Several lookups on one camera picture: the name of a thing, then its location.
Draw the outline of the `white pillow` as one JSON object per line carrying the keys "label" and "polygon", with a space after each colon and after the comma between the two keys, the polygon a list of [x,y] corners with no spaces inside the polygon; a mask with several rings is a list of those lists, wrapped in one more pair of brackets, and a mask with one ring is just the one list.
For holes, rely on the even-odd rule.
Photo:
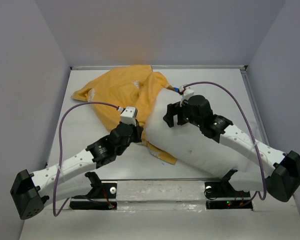
{"label": "white pillow", "polygon": [[168,163],[182,161],[214,178],[221,179],[230,170],[236,170],[229,181],[235,190],[262,191],[259,166],[242,154],[205,137],[190,123],[168,127],[163,119],[167,106],[180,99],[176,92],[165,88],[157,95],[153,110],[145,123],[145,140],[150,152]]}

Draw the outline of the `yellow printed pillowcase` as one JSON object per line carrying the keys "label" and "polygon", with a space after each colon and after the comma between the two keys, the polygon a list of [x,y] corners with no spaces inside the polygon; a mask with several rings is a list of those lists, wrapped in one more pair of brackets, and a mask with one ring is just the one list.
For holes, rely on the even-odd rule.
{"label": "yellow printed pillowcase", "polygon": [[[160,72],[154,72],[150,65],[132,65],[106,72],[75,91],[71,98],[80,102],[135,107],[138,110],[137,121],[141,127],[145,127],[162,90],[176,94],[166,77]],[[114,109],[101,104],[93,104],[92,108],[106,130],[111,131],[119,123],[120,115]],[[172,165],[177,162],[174,156],[146,140],[146,130],[143,130],[141,139],[142,142],[138,144],[146,146],[154,157]]]}

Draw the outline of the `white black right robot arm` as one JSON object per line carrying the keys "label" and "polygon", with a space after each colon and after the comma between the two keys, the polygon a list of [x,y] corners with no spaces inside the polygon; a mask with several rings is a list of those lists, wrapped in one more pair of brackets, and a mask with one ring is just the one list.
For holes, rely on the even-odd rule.
{"label": "white black right robot arm", "polygon": [[172,128],[192,124],[208,139],[226,146],[260,167],[261,189],[280,202],[288,202],[300,186],[300,155],[271,148],[246,134],[231,120],[213,113],[210,102],[193,95],[167,105],[163,120]]}

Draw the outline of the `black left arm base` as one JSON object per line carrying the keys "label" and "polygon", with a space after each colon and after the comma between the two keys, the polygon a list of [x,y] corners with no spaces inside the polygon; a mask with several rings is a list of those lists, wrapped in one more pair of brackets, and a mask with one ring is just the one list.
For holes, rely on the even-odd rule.
{"label": "black left arm base", "polygon": [[117,183],[102,182],[95,172],[84,175],[90,181],[90,190],[86,194],[78,195],[70,200],[72,210],[116,210]]}

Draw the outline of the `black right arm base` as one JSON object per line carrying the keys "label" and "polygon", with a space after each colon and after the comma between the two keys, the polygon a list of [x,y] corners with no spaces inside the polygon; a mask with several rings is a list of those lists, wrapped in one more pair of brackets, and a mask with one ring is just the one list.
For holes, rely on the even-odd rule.
{"label": "black right arm base", "polygon": [[253,210],[251,194],[249,192],[237,191],[231,184],[231,177],[237,170],[230,170],[219,180],[208,180],[204,182],[204,196],[206,198],[207,210]]}

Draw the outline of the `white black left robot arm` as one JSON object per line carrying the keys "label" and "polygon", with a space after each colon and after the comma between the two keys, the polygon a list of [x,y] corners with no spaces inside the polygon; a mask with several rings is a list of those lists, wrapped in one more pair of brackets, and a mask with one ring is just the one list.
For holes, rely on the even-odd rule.
{"label": "white black left robot arm", "polygon": [[48,203],[56,201],[56,186],[81,174],[89,179],[83,186],[84,193],[91,198],[98,196],[101,181],[91,172],[115,161],[131,143],[140,143],[142,132],[143,127],[138,123],[120,122],[110,134],[62,161],[61,165],[56,164],[34,172],[26,169],[18,172],[10,194],[19,218],[27,220],[36,216]]}

